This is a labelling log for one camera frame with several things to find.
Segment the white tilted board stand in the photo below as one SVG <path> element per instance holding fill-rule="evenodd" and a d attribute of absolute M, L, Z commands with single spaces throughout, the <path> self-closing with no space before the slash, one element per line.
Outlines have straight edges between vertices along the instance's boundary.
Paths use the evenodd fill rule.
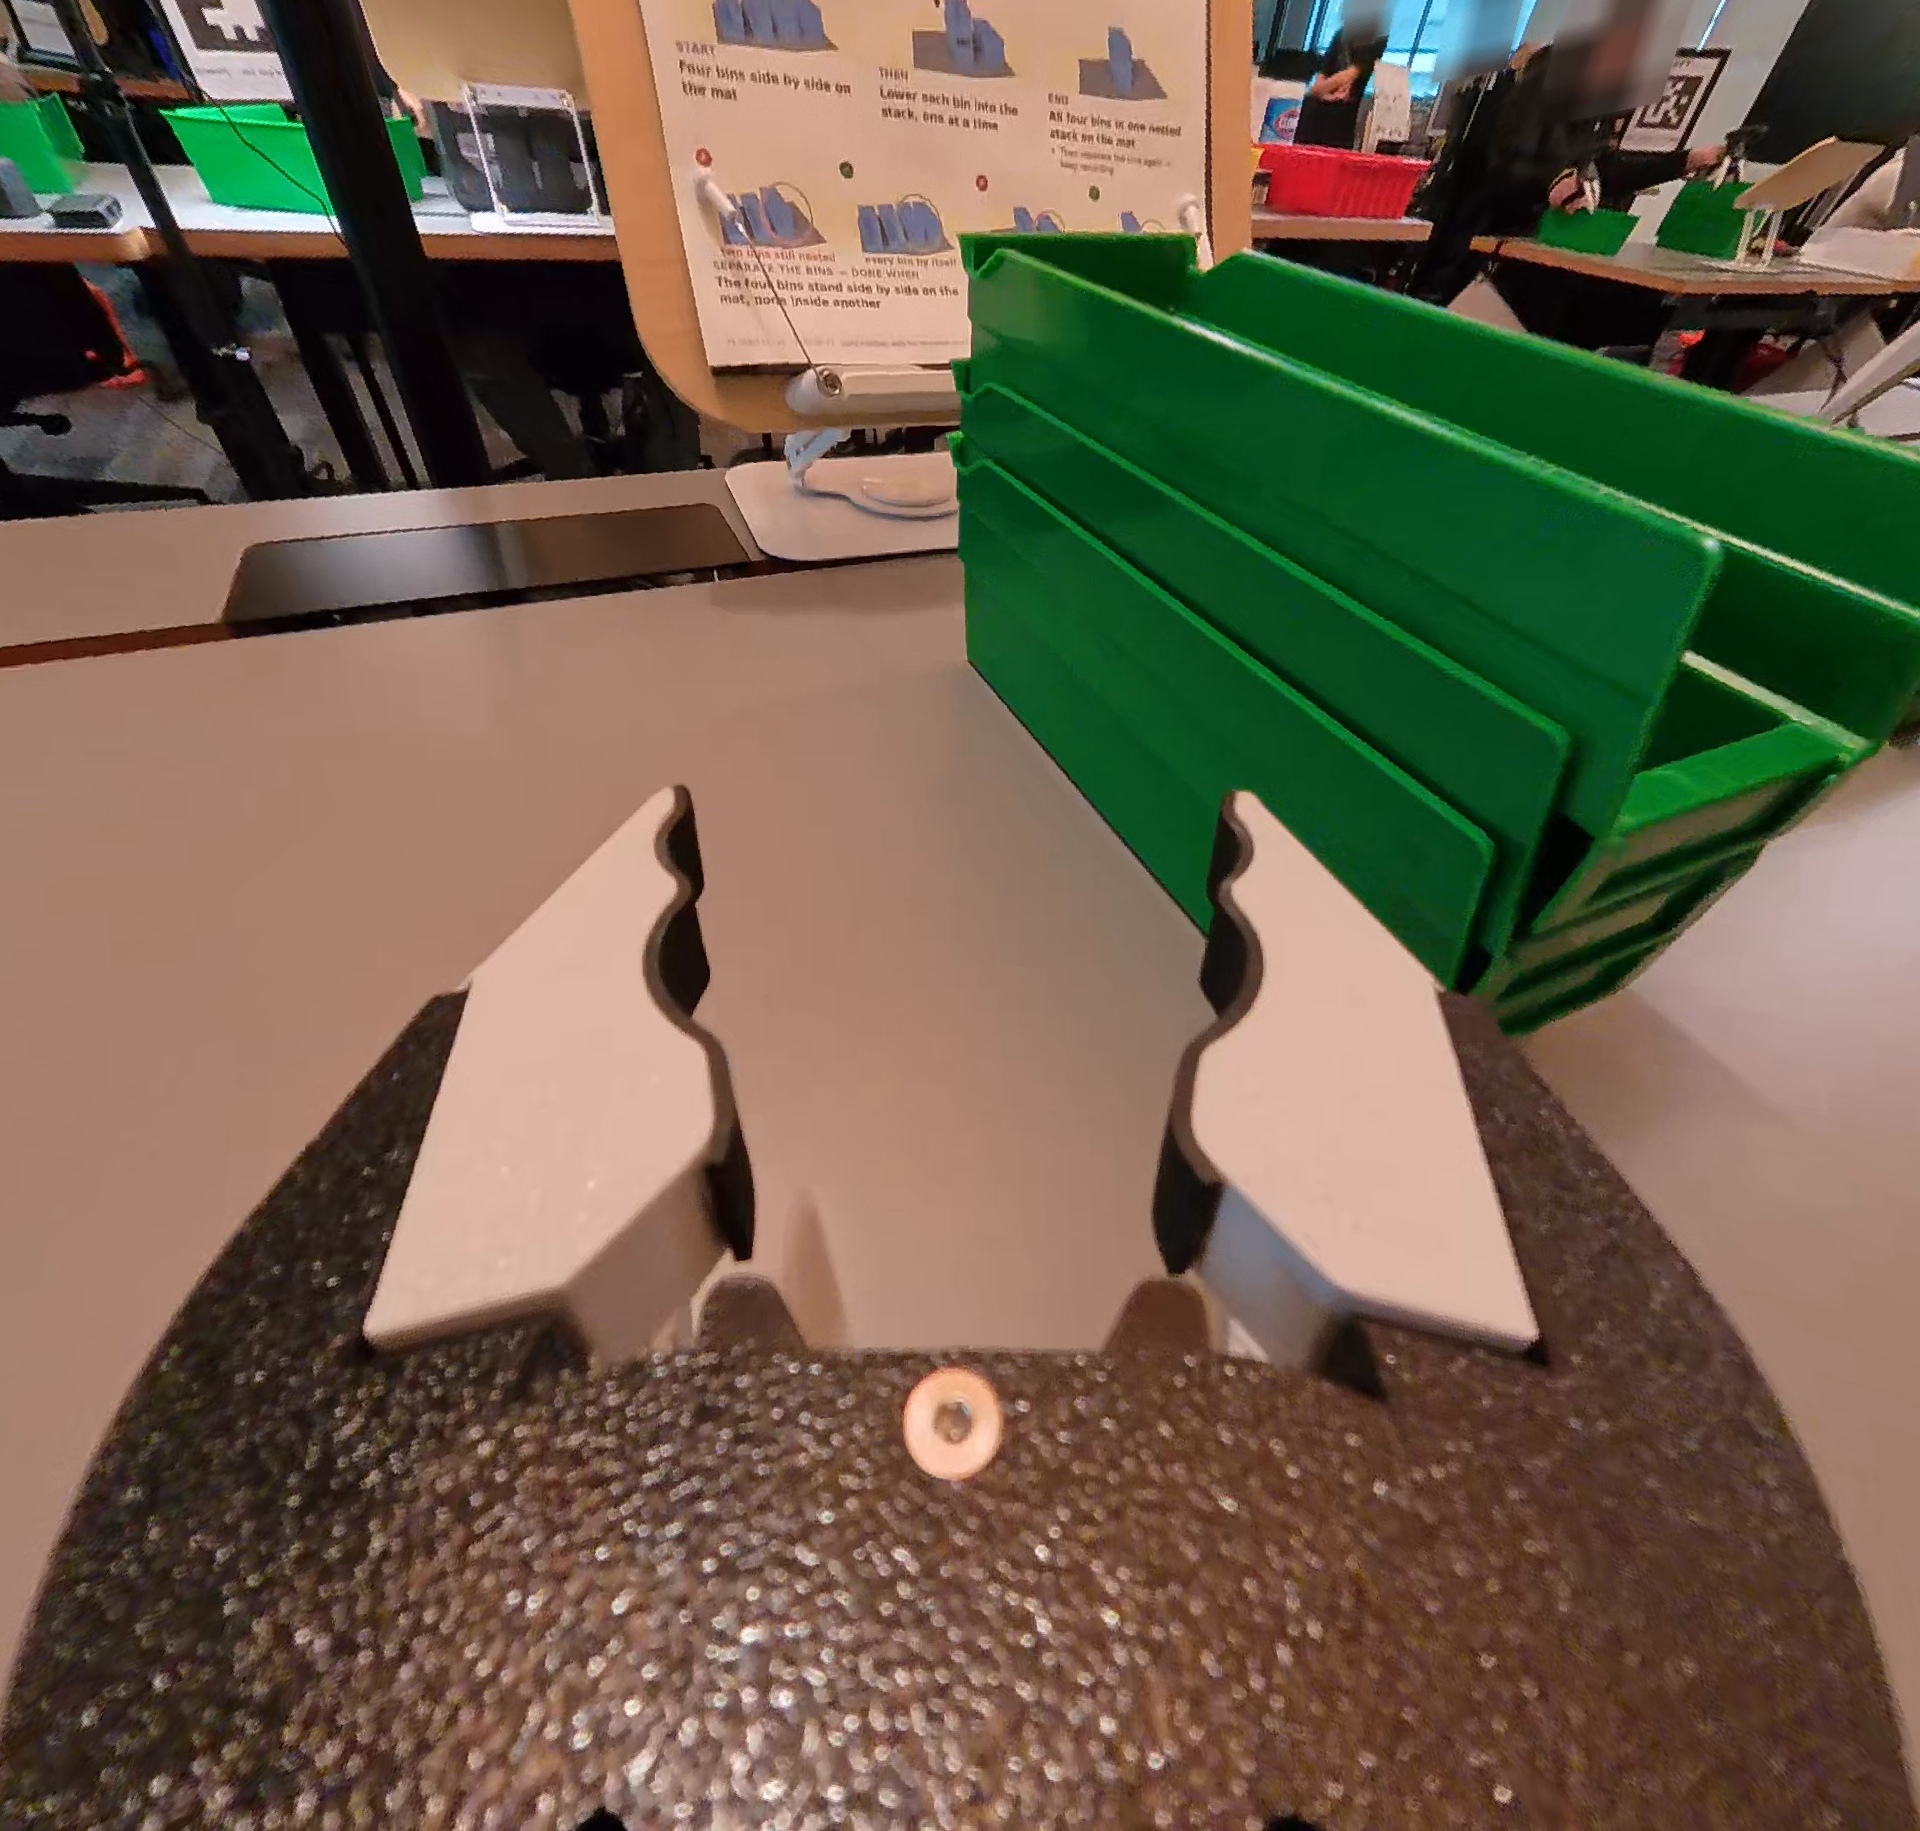
<path fill-rule="evenodd" d="M 1761 180 L 1746 184 L 1735 204 L 1733 267 L 1767 267 L 1776 255 L 1782 219 L 1825 192 L 1852 184 L 1862 169 L 1877 162 L 1881 150 L 1883 145 L 1870 142 L 1825 136 Z"/>

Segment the red plastic bin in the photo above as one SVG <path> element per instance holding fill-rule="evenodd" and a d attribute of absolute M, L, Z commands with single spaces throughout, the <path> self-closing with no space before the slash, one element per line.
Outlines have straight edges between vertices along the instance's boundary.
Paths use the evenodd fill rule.
<path fill-rule="evenodd" d="M 1254 164 L 1255 206 L 1331 221 L 1404 219 L 1428 162 L 1347 147 L 1267 143 Z"/>

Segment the grey desk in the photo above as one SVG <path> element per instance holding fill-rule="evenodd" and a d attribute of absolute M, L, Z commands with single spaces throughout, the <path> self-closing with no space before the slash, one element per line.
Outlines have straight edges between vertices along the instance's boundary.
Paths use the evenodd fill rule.
<path fill-rule="evenodd" d="M 398 499 L 3 527 L 3 1669 L 119 1398 L 414 1011 L 662 784 L 773 1275 L 1078 1345 L 1155 1265 L 1199 939 L 961 652 L 948 560 L 347 627 L 201 625 Z M 1916 1684 L 1916 751 L 1528 1056 L 1740 1327 Z M 876 1275 L 839 1235 L 883 1235 Z"/>

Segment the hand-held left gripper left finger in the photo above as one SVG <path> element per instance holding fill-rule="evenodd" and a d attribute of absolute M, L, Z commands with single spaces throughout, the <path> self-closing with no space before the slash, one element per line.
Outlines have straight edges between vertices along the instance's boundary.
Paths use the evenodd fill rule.
<path fill-rule="evenodd" d="M 757 1233 L 706 993 L 696 813 L 658 788 L 467 977 L 361 1318 L 379 1350 L 566 1325 L 600 1363 L 689 1316 Z"/>

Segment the wooden board stand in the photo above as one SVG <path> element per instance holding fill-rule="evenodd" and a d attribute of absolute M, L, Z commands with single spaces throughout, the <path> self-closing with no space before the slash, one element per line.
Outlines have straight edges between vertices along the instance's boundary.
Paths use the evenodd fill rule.
<path fill-rule="evenodd" d="M 745 433 L 823 426 L 956 426 L 951 370 L 910 369 L 901 395 L 853 386 L 849 366 L 824 372 L 833 387 L 802 387 L 792 372 L 722 370 L 706 362 L 678 226 L 691 162 L 672 162 L 659 117 L 659 92 L 639 0 L 567 0 L 588 111 L 615 223 L 615 245 L 641 345 L 664 384 L 698 415 Z M 1208 0 L 1208 152 L 1204 186 L 1207 252 L 1222 260 L 1252 246 L 1254 0 Z"/>

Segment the clear display stand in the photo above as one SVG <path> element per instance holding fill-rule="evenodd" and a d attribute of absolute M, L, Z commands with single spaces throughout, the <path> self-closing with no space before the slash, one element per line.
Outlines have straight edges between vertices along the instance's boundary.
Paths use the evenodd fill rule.
<path fill-rule="evenodd" d="M 610 219 L 588 110 L 564 87 L 464 83 L 429 98 L 442 173 L 469 213 L 502 221 Z"/>

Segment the wooden table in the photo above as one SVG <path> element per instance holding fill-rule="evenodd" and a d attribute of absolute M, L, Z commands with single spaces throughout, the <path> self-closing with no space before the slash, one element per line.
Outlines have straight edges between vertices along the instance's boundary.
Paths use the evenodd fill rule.
<path fill-rule="evenodd" d="M 1629 243 L 1615 255 L 1561 248 L 1534 237 L 1474 237 L 1472 251 L 1493 264 L 1528 264 L 1598 282 L 1619 282 L 1664 300 L 1867 300 L 1916 297 L 1916 280 L 1853 276 L 1801 264 L 1771 262 L 1759 267 L 1719 264 L 1653 243 Z"/>
<path fill-rule="evenodd" d="M 201 256 L 246 262 L 347 256 L 339 226 L 318 213 L 218 206 L 187 164 L 162 164 L 156 178 L 189 248 Z M 111 162 L 83 166 L 82 190 L 116 196 L 122 206 L 119 219 L 106 230 L 67 230 L 48 215 L 3 219 L 1 260 L 138 264 L 156 256 L 160 237 L 126 166 Z M 429 260 L 618 260 L 609 221 L 533 223 L 489 213 L 471 215 L 456 206 L 438 180 L 427 184 L 414 219 Z"/>

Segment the black metal post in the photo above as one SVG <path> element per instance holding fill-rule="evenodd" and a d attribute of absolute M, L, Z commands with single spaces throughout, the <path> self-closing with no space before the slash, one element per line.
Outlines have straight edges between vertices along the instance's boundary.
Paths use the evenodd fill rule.
<path fill-rule="evenodd" d="M 429 479 L 479 484 L 489 455 L 385 129 L 359 1 L 262 5 Z"/>

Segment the white stand base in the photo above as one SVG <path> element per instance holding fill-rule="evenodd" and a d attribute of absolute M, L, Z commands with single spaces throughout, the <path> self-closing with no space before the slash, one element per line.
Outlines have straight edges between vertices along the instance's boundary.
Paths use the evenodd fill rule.
<path fill-rule="evenodd" d="M 738 459 L 729 494 L 763 560 L 829 565 L 958 549 L 958 471 L 946 433 L 900 448 L 900 431 L 818 426 L 779 456 Z"/>

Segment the dark monitor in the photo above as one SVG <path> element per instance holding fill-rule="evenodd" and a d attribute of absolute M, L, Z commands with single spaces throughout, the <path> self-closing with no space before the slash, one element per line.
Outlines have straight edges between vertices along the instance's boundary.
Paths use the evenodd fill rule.
<path fill-rule="evenodd" d="M 1917 131 L 1917 0 L 1808 0 L 1743 127 L 1759 162 L 1828 136 L 1905 143 Z"/>

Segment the printed instruction sheet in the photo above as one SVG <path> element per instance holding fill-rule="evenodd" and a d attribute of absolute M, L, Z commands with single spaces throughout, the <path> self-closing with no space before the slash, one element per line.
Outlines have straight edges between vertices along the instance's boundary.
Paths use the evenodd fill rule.
<path fill-rule="evenodd" d="M 967 354 L 961 237 L 1194 233 L 1208 0 L 637 0 L 706 362 Z"/>

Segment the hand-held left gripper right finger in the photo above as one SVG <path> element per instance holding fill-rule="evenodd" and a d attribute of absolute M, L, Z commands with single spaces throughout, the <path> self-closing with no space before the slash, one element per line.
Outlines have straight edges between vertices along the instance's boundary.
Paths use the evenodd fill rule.
<path fill-rule="evenodd" d="M 1155 1175 L 1166 1272 L 1267 1363 L 1327 1370 L 1350 1325 L 1541 1348 L 1428 972 L 1249 788 L 1219 811 L 1211 898 L 1212 1018 Z"/>

